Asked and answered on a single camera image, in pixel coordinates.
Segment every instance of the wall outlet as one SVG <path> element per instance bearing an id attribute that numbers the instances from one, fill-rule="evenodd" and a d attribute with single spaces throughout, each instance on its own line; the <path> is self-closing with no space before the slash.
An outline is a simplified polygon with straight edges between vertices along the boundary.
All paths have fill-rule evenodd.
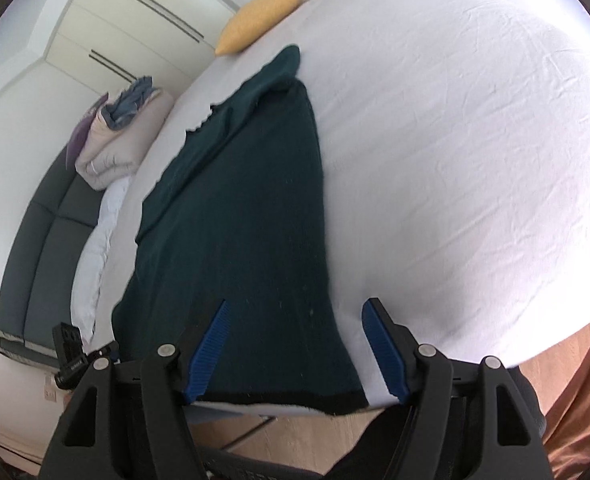
<path id="1" fill-rule="evenodd" d="M 57 402 L 57 387 L 50 375 L 46 376 L 46 384 L 44 384 L 44 399 Z"/>

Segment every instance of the bed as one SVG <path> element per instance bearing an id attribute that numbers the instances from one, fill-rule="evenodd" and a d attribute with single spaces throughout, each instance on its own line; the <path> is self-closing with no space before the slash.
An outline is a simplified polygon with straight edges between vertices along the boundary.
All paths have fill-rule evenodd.
<path id="1" fill-rule="evenodd" d="M 450 357 L 508 366 L 590 322 L 590 53 L 502 0 L 307 0 L 178 100 L 120 211 L 93 348 L 113 338 L 142 200 L 185 129 L 290 43 L 318 126 L 335 319 L 371 406 L 392 398 L 360 327 L 370 296 Z"/>

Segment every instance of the wardrobe handle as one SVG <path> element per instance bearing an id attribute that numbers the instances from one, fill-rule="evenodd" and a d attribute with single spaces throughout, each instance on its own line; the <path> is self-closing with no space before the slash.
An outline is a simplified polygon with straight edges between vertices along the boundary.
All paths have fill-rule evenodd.
<path id="1" fill-rule="evenodd" d="M 108 70 L 110 70 L 111 72 L 114 72 L 115 74 L 117 74 L 121 78 L 124 78 L 129 83 L 132 83 L 135 79 L 137 79 L 128 70 L 126 70 L 125 68 L 122 68 L 114 61 L 111 61 L 110 59 L 108 59 L 106 56 L 102 56 L 102 54 L 100 54 L 96 50 L 91 49 L 90 54 L 88 54 L 88 57 L 90 59 L 92 59 L 93 61 L 96 61 L 100 65 L 105 66 Z"/>
<path id="2" fill-rule="evenodd" d="M 140 4 L 148 7 L 153 12 L 159 14 L 163 19 L 167 20 L 168 22 L 172 23 L 175 27 L 177 27 L 180 31 L 184 34 L 189 36 L 191 39 L 200 43 L 201 40 L 204 39 L 204 35 L 198 31 L 195 27 L 191 27 L 188 23 L 184 22 L 177 14 L 172 12 L 172 10 L 167 9 L 161 3 L 155 0 L 136 0 Z"/>

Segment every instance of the yellow pillow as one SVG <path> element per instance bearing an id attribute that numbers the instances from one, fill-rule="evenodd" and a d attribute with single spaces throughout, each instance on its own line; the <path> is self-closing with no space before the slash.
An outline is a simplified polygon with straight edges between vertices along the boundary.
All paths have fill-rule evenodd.
<path id="1" fill-rule="evenodd" d="M 252 45 L 271 30 L 302 0 L 253 0 L 239 9 L 224 27 L 215 56 L 234 54 Z"/>

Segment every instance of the dark green blanket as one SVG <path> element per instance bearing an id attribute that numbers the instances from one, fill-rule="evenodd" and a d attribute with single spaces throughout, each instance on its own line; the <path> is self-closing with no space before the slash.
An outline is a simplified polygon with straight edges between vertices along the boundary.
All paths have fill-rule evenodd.
<path id="1" fill-rule="evenodd" d="M 232 331 L 203 400 L 366 406 L 328 295 L 315 117 L 286 47 L 194 132 L 144 201 L 112 315 L 123 360 L 175 342 L 225 298 Z"/>

